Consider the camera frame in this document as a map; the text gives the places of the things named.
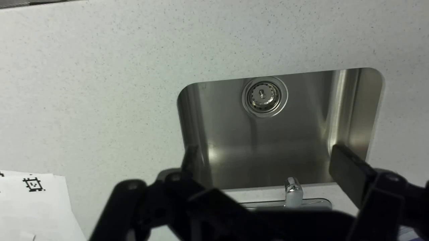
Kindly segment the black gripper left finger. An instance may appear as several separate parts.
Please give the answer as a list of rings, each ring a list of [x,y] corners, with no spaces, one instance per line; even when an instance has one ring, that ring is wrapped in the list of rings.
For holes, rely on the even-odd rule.
[[[168,168],[148,184],[118,181],[89,241],[149,241],[168,226],[180,241],[256,241],[266,222],[216,187],[204,187],[181,168]]]

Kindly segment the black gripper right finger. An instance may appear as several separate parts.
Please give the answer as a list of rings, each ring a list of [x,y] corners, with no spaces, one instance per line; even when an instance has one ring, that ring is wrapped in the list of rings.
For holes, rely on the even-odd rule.
[[[402,226],[429,239],[429,187],[370,165],[345,144],[334,144],[330,173],[358,207],[347,241],[397,241]]]

